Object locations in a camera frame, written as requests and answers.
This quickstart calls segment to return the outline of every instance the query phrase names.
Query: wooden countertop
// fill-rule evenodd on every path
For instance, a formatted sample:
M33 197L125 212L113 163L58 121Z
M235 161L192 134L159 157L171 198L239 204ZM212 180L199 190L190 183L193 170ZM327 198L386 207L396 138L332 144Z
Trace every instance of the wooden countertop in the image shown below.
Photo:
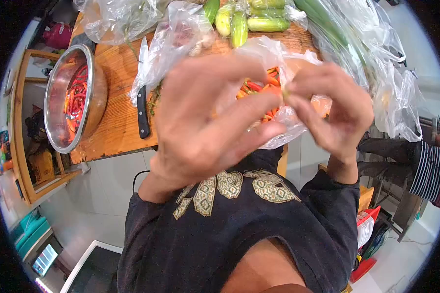
M83 15L78 15L72 37L83 32L80 22ZM153 32L147 34L150 45ZM249 32L249 38L265 35L280 40L290 51L305 53L311 50L318 52L313 46L311 34L292 23L284 32ZM132 42L139 52L142 40ZM203 50L201 54L217 54L230 52L229 39L221 39L218 35L212 48ZM109 46L96 45L95 60L103 68L108 83L106 110L96 130L87 138L82 138L75 150L70 154L74 164L93 161L100 158L122 155L128 152L141 151L158 144L156 129L151 124L151 135L141 139L138 134L137 108L129 100L127 94L132 88L138 70L138 61L126 44Z

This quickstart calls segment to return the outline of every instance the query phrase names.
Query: striped shirt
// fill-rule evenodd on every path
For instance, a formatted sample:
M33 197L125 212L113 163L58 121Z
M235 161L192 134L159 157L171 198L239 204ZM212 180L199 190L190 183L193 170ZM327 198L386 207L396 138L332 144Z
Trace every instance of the striped shirt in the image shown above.
M422 142L419 165L410 193L434 201L440 190L440 148Z

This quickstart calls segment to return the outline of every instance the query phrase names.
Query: leg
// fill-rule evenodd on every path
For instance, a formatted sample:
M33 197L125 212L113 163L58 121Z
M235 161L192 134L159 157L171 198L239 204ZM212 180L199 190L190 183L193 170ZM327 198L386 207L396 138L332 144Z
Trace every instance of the leg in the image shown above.
M417 144L421 144L421 142L410 143L405 139L373 138L365 133L358 144L357 150L382 157L390 157L399 163L410 165L414 161Z
M402 163L358 162L357 166L360 176L384 179L401 188L410 189L414 180L412 167Z

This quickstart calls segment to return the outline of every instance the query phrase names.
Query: metal bowl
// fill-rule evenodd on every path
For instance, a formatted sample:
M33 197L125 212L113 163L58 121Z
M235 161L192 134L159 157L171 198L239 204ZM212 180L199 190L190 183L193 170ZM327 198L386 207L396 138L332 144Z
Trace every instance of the metal bowl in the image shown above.
M49 77L44 99L44 124L49 141L59 153L70 153L82 137L91 135L106 108L106 77L94 59L87 46L75 44L60 56ZM70 129L64 113L65 92L70 88L77 69L85 64L88 65L88 80L82 121L70 142Z

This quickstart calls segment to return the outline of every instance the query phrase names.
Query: dark t-shirt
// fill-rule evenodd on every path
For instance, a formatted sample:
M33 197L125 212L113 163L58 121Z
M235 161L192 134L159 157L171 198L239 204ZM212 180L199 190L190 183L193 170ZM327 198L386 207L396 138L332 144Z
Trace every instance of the dark t-shirt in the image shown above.
M248 249L273 237L310 290L339 292L357 255L359 196L358 183L337 183L323 171L299 192L254 154L165 204L134 193L119 292L219 292Z

